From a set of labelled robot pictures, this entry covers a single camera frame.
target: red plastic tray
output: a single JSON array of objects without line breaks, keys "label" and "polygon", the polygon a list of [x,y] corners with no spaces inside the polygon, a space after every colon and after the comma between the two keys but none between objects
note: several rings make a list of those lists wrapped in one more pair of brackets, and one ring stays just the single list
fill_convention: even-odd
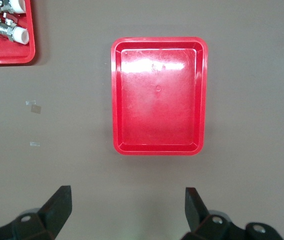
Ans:
[{"label": "red plastic tray", "polygon": [[0,38],[0,64],[25,64],[35,56],[34,28],[32,20],[31,1],[25,0],[26,13],[14,14],[18,18],[18,25],[28,29],[30,42],[23,45],[11,42],[8,38]]},{"label": "red plastic tray", "polygon": [[115,149],[125,155],[198,153],[204,141],[204,40],[121,38],[111,60]]}]

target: white plastic cap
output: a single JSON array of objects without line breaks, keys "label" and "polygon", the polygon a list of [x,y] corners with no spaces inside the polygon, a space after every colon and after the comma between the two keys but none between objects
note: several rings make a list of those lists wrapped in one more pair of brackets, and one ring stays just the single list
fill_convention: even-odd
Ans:
[{"label": "white plastic cap", "polygon": [[27,29],[17,26],[13,31],[13,39],[20,44],[26,45],[30,41],[30,36]]},{"label": "white plastic cap", "polygon": [[15,13],[26,13],[25,0],[11,0],[11,6]]}]

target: tray containing metal fittings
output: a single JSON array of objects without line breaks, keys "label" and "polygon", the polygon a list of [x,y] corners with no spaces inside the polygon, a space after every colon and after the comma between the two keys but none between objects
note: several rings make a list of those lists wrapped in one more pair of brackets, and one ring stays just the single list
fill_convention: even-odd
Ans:
[{"label": "tray containing metal fittings", "polygon": [[0,65],[25,64],[34,56],[31,0],[0,0]]},{"label": "tray containing metal fittings", "polygon": [[113,141],[125,155],[194,155],[204,142],[207,45],[130,37],[111,50]]}]

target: red tray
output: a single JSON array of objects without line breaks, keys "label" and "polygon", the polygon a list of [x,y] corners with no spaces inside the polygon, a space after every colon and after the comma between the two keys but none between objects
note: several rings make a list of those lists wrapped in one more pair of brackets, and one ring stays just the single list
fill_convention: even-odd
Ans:
[{"label": "red tray", "polygon": [[18,25],[28,29],[30,42],[23,45],[11,42],[8,38],[0,38],[0,64],[25,64],[35,56],[34,28],[32,20],[31,1],[25,0],[26,13],[14,14],[18,18]]},{"label": "red tray", "polygon": [[125,155],[198,153],[204,142],[204,40],[121,38],[111,60],[115,149]]}]

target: silver screw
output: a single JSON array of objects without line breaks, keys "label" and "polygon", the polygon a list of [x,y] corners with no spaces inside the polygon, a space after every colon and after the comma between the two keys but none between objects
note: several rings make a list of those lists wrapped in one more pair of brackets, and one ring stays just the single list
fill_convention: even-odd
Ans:
[{"label": "silver screw", "polygon": [[222,224],[222,223],[223,223],[223,220],[222,220],[220,217],[218,217],[218,216],[214,216],[214,217],[212,218],[212,220],[213,220],[213,222],[215,222],[216,224]]},{"label": "silver screw", "polygon": [[261,234],[264,234],[266,232],[265,228],[263,228],[261,225],[254,225],[253,229]]},{"label": "silver screw", "polygon": [[22,219],[21,219],[21,222],[27,222],[27,221],[29,221],[31,219],[31,216],[25,216],[25,217],[23,217]]}]

